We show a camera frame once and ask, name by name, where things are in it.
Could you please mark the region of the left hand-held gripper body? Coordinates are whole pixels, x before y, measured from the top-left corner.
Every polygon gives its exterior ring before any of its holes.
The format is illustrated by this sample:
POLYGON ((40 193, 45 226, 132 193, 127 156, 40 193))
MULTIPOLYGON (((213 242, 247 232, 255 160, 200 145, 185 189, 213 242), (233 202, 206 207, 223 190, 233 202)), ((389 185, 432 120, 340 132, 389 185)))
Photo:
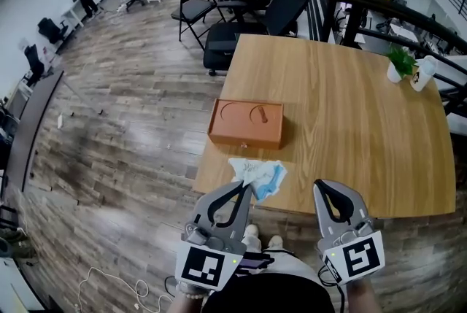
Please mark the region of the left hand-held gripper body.
POLYGON ((222 290, 235 274, 247 246, 238 231, 219 233, 188 223, 177 250, 175 277, 181 282, 222 290))

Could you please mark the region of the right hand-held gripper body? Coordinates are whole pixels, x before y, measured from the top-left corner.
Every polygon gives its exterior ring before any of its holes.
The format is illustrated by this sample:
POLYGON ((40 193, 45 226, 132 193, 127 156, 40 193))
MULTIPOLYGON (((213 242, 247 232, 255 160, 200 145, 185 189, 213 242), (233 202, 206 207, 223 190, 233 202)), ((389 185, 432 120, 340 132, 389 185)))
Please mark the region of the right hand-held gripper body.
POLYGON ((382 233, 374 229, 369 217, 322 238, 317 247, 337 285, 362 279, 385 266, 382 233))

